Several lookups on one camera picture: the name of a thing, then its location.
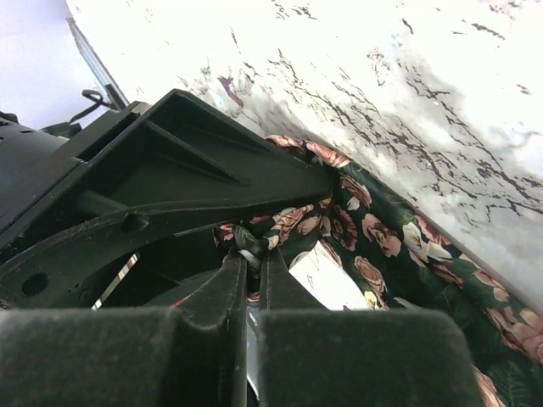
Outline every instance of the pink rose print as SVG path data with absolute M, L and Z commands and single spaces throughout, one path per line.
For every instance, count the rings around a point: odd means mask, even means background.
M 332 246 L 330 246 L 330 243 L 328 243 L 325 240 L 321 240 L 321 245 L 328 252 L 328 254 L 330 254 L 330 257 L 339 265 L 339 267 L 343 268 L 343 263 L 341 261 L 341 258 L 335 252 L 335 250 L 332 248 Z
M 473 273 L 483 284 L 491 286 L 494 288 L 494 298 L 497 301 L 505 303 L 509 299 L 509 293 L 506 288 L 503 287 L 499 282 L 493 279 L 491 276 L 486 274 L 482 270 L 476 270 Z
M 358 231 L 356 231 L 355 222 L 338 205 L 333 207 L 330 225 L 332 227 L 332 236 L 338 239 L 344 248 L 353 252 L 356 246 Z
M 308 150 L 318 155 L 322 161 L 333 168 L 345 167 L 348 163 L 350 163 L 350 159 L 329 147 L 324 147 L 316 142 L 307 142 L 305 145 L 307 146 Z
M 444 245 L 444 244 L 451 244 L 449 240 L 442 236 L 441 233 L 439 233 L 435 227 L 433 227 L 426 219 L 424 219 L 420 215 L 415 215 L 415 218 L 418 221 L 418 225 L 421 226 L 421 230 L 423 231 L 424 236 L 432 243 Z
M 447 268 L 447 265 L 452 265 L 452 261 L 444 261 L 440 265 L 434 266 L 434 273 L 441 277 L 446 282 L 454 282 L 458 287 L 462 287 L 464 280 Z
M 531 309 L 523 309 L 520 316 L 526 325 L 520 324 L 514 334 L 522 341 L 528 356 L 543 365 L 543 318 Z
M 266 140 L 273 142 L 274 144 L 278 145 L 279 147 L 299 147 L 301 148 L 304 144 L 303 141 L 298 140 L 296 138 L 287 137 L 287 136 L 280 136 L 277 134 L 273 134 L 271 136 L 266 137 Z
M 228 224 L 228 225 L 220 225 L 219 229 L 221 230 L 221 240 L 231 240 L 234 238 L 234 225 Z
M 321 237 L 331 236 L 332 224 L 330 223 L 330 218 L 323 216 L 321 218 Z
M 375 239 L 379 243 L 385 256 L 397 256 L 400 253 L 400 239 L 374 215 L 366 214 L 364 216 L 362 229 L 367 240 L 373 242 L 373 239 Z
M 302 220 L 298 224 L 298 231 L 302 235 L 308 235 L 312 231 L 314 231 L 318 226 L 321 224 L 321 216 L 316 215 L 312 216 L 311 218 L 307 218 L 306 220 Z
M 276 220 L 275 226 L 272 229 L 279 230 L 279 244 L 283 244 L 290 235 L 290 232 L 296 227 L 299 220 L 304 217 L 305 214 L 313 210 L 314 206 L 312 204 L 291 210 L 290 212 L 282 215 L 279 219 Z
M 260 291 L 257 291 L 256 293 L 248 293 L 247 294 L 247 300 L 250 303 L 256 303 L 260 300 Z
M 498 391 L 495 389 L 492 379 L 481 373 L 475 366 L 473 367 L 473 373 L 475 373 L 475 378 L 483 396 L 484 407 L 506 407 L 498 397 Z
M 509 348 L 520 349 L 533 361 L 543 365 L 543 319 L 531 309 L 523 309 L 519 321 L 511 307 L 487 309 L 492 322 L 500 329 Z
M 319 206 L 321 209 L 328 209 L 328 206 L 332 202 L 332 197 L 324 198 L 321 201 L 319 201 Z
M 375 268 L 368 259 L 356 256 L 355 257 L 355 267 L 362 277 L 367 281 L 367 283 L 372 286 L 373 291 L 381 297 L 381 294 L 384 292 L 385 284 L 383 275 L 381 271 Z
M 256 225 L 257 223 L 266 222 L 267 220 L 271 219 L 271 215 L 262 215 L 262 216 L 255 216 L 253 219 L 250 220 L 251 225 Z
M 365 186 L 359 184 L 350 176 L 341 175 L 340 179 L 342 188 L 349 191 L 353 197 L 358 199 L 366 208 L 370 207 L 370 204 L 372 203 L 372 195 L 370 195 L 370 192 Z

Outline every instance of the black plastic bracket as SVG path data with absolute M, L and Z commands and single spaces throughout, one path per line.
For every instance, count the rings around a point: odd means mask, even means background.
M 170 92 L 139 117 L 136 107 L 112 113 L 34 164 L 17 196 L 0 191 L 0 298 L 49 308 L 95 271 L 163 237 L 304 205 L 331 191 L 324 169 L 187 92 Z
M 281 309 L 260 315 L 266 407 L 482 407 L 465 338 L 436 311 Z
M 181 308 L 4 312 L 3 405 L 244 406 L 245 277 L 231 253 Z

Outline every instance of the black and white marble pattern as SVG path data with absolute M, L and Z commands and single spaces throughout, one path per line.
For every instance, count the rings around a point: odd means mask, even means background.
M 539 0 L 68 0 L 132 100 L 327 142 L 543 312 Z

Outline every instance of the green floral fabric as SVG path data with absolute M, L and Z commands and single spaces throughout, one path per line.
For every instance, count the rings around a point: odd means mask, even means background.
M 249 300 L 258 300 L 267 250 L 280 245 L 292 266 L 320 241 L 374 309 L 448 314 L 466 336 L 487 406 L 543 405 L 543 318 L 351 159 L 314 142 L 268 140 L 335 169 L 337 182 L 320 202 L 215 230 L 219 247 L 234 246 L 249 261 Z

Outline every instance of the black wire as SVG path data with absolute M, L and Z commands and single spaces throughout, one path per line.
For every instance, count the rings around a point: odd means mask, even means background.
M 98 91 L 94 91 L 93 89 L 84 89 L 83 92 L 81 92 L 81 95 L 84 98 L 87 98 L 94 102 L 92 106 L 89 106 L 85 110 L 82 110 L 80 113 L 76 114 L 74 117 L 72 117 L 68 124 L 71 125 L 72 123 L 81 120 L 83 117 L 87 116 L 88 114 L 92 113 L 94 110 L 98 109 L 100 106 L 104 106 L 105 108 L 112 109 L 113 106 L 111 103 L 107 103 L 104 101 L 104 96 L 102 96 L 102 93 Z

